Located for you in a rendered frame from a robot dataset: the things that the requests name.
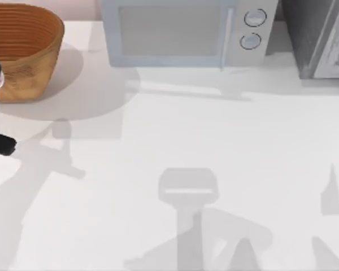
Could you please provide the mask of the microwave oven door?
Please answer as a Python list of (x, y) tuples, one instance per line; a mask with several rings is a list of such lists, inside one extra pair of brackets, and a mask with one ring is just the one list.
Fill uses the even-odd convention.
[(113, 67), (219, 67), (238, 0), (99, 0)]

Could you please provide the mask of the round microwave knob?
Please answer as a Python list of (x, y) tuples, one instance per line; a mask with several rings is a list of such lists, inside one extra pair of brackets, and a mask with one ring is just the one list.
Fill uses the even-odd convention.
[(240, 46), (244, 50), (254, 50), (262, 43), (262, 38), (257, 33), (249, 33), (240, 38)]
[(267, 13), (265, 10), (258, 8), (256, 10), (248, 11), (244, 16), (244, 23), (248, 27), (256, 28), (263, 25), (267, 20)]

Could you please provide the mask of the pale microwave oven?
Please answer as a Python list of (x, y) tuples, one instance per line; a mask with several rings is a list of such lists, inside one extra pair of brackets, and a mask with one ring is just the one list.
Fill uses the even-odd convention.
[[(266, 55), (269, 38), (279, 0), (238, 0), (236, 10), (232, 16), (230, 40), (227, 51), (226, 66), (253, 67), (263, 62)], [(261, 8), (267, 13), (266, 22), (256, 28), (248, 27), (244, 23), (244, 16), (250, 10)], [(254, 50), (244, 50), (240, 46), (240, 38), (249, 33), (257, 33), (262, 43)]]

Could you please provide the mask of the brown woven basket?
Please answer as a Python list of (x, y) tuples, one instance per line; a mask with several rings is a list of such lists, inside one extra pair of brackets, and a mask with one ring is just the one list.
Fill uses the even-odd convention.
[(27, 102), (44, 94), (63, 36), (64, 23), (52, 11), (0, 2), (0, 64), (5, 77), (0, 102)]

